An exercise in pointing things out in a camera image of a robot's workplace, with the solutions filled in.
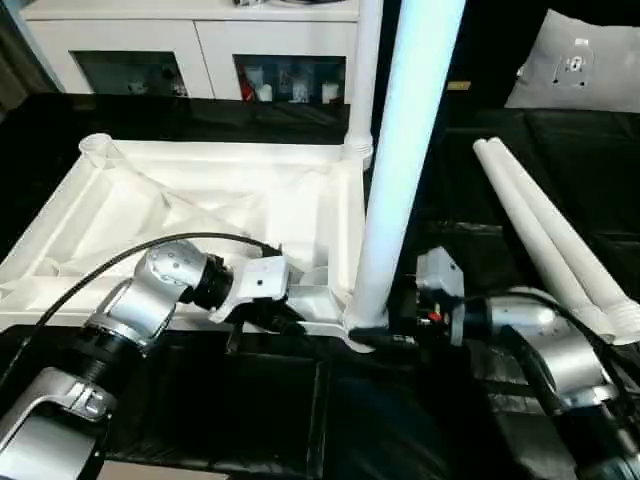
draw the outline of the robotic arm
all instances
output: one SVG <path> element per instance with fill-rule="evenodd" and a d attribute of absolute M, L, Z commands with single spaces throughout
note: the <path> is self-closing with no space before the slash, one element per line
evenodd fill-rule
<path fill-rule="evenodd" d="M 640 479 L 637 431 L 621 394 L 589 339 L 542 292 L 464 298 L 462 270 L 443 249 L 418 259 L 418 337 L 492 340 L 518 361 L 545 413 L 576 462 L 580 480 Z"/>
<path fill-rule="evenodd" d="M 254 300 L 276 305 L 273 313 L 290 313 L 284 306 L 288 277 L 282 256 L 248 260 L 231 272 L 221 258 L 187 241 L 148 250 L 133 277 L 107 295 L 71 348 L 37 375 L 0 420 L 0 478 L 95 478 L 103 462 L 100 440 L 117 398 L 176 305 L 215 310 L 214 321 Z"/>

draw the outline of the white pillow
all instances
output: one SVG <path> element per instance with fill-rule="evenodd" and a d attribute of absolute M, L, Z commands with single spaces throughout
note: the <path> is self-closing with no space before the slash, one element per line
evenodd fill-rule
<path fill-rule="evenodd" d="M 506 106 L 640 112 L 640 29 L 549 10 Z"/>

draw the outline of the black surface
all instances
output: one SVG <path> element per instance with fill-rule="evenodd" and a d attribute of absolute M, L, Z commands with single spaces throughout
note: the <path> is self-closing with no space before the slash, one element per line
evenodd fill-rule
<path fill-rule="evenodd" d="M 13 207 L 3 223 L 0 252 L 6 254 L 35 216 L 77 159 L 78 141 L 89 133 L 103 131 L 114 138 L 140 140 L 337 144 L 342 141 L 345 125 L 346 110 L 334 108 L 140 98 L 33 98 L 0 126 L 6 167 L 0 200 Z M 640 298 L 640 203 L 636 198 L 640 117 L 631 114 L 445 110 L 423 173 L 401 272 L 414 270 L 417 254 L 444 245 L 465 271 L 470 293 L 517 284 L 540 286 L 471 150 L 474 140 L 493 135 L 512 148 L 622 287 Z M 58 338 L 51 335 L 43 341 L 56 343 Z M 229 421 L 225 408 L 196 411 L 179 396 L 194 388 L 204 396 L 218 392 L 214 388 L 215 376 L 220 374 L 216 366 L 222 363 L 213 360 L 215 349 L 197 338 L 189 341 L 200 348 L 185 349 L 176 339 L 176 346 L 168 345 L 165 355 L 155 360 L 164 367 L 153 362 L 145 366 L 154 373 L 135 382 L 128 393 L 140 403 L 123 402 L 123 411 L 131 409 L 131 413 L 123 414 L 123 426 L 114 433 L 117 448 L 111 452 L 113 457 L 211 468 L 216 455 L 225 453 L 214 428 L 216 422 Z M 224 338 L 216 342 L 221 344 Z M 267 338 L 267 342 L 280 341 Z M 265 352 L 275 349 L 278 355 L 298 357 L 308 348 L 299 342 L 264 348 Z M 283 348 L 291 351 L 287 354 Z M 0 345 L 0 357 L 9 350 Z M 333 343 L 329 349 L 325 478 L 526 477 L 512 460 L 510 448 L 489 414 L 484 387 L 471 380 L 464 352 L 454 355 L 443 351 L 437 357 L 438 367 L 418 371 L 402 365 L 398 358 L 394 363 L 400 365 L 370 365 L 370 358 L 343 350 Z M 46 358 L 46 350 L 36 349 L 38 352 L 38 359 Z M 206 355 L 212 359 L 206 361 Z M 205 361 L 189 362 L 189 356 Z M 244 374 L 251 376 L 252 372 L 250 368 Z M 286 385 L 287 375 L 278 377 L 285 383 L 280 391 L 293 388 Z M 298 385 L 300 391 L 305 390 L 304 385 L 308 384 Z M 6 405 L 10 399 L 0 398 L 0 402 Z M 261 425 L 261 417 L 252 418 Z M 536 440 L 528 436 L 527 432 L 533 431 L 530 426 L 504 422 L 510 436 L 520 440 L 521 458 L 523 448 L 533 446 L 545 455 L 543 463 L 552 463 L 554 452 L 543 448 L 551 443 L 540 440 L 544 435 Z M 543 424 L 541 419 L 534 422 L 536 427 Z M 205 441 L 191 442 L 190 438 Z M 233 445 L 243 443 L 232 440 Z M 215 452 L 207 445 L 216 445 Z M 249 471 L 265 465 L 281 472 L 301 468 L 294 459 L 296 454 L 287 454 L 279 463 L 269 450 L 261 455 L 251 463 L 239 451 L 231 463 L 233 468 L 244 465 Z M 269 455 L 271 463 L 265 460 Z M 556 474 L 558 470 L 566 473 L 566 465 L 556 469 Z M 554 471 L 544 473 L 550 476 Z"/>

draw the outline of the white pole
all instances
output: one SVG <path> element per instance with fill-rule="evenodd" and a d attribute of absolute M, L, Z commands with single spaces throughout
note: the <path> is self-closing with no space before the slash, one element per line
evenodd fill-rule
<path fill-rule="evenodd" d="M 579 279 L 511 180 L 502 164 L 500 152 L 496 152 L 493 145 L 478 140 L 473 149 L 549 292 L 596 333 L 614 337 L 614 328 L 609 319 L 593 305 Z"/>
<path fill-rule="evenodd" d="M 383 5 L 384 0 L 360 0 L 353 97 L 349 113 L 349 130 L 343 147 L 344 159 L 356 158 L 362 162 L 365 169 L 371 165 L 373 156 L 371 114 L 376 88 Z"/>
<path fill-rule="evenodd" d="M 493 149 L 494 162 L 505 170 L 514 188 L 518 189 L 590 300 L 607 315 L 616 334 L 615 343 L 638 341 L 640 306 L 627 297 L 598 257 L 505 144 L 499 138 L 491 139 L 485 144 Z M 543 268 L 550 270 L 552 259 L 543 257 L 541 260 L 546 265 L 546 268 Z"/>
<path fill-rule="evenodd" d="M 348 329 L 388 323 L 387 299 L 464 5 L 402 2 L 356 287 L 344 314 Z"/>

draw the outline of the glass cabinet door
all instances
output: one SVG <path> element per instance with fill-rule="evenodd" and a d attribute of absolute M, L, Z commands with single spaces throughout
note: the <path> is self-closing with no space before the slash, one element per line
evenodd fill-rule
<path fill-rule="evenodd" d="M 346 58 L 234 55 L 245 101 L 342 104 Z"/>
<path fill-rule="evenodd" d="M 95 93 L 187 97 L 173 52 L 71 52 Z"/>
<path fill-rule="evenodd" d="M 52 20 L 29 28 L 67 93 L 213 98 L 192 21 Z"/>
<path fill-rule="evenodd" d="M 216 98 L 350 103 L 357 23 L 199 21 Z"/>

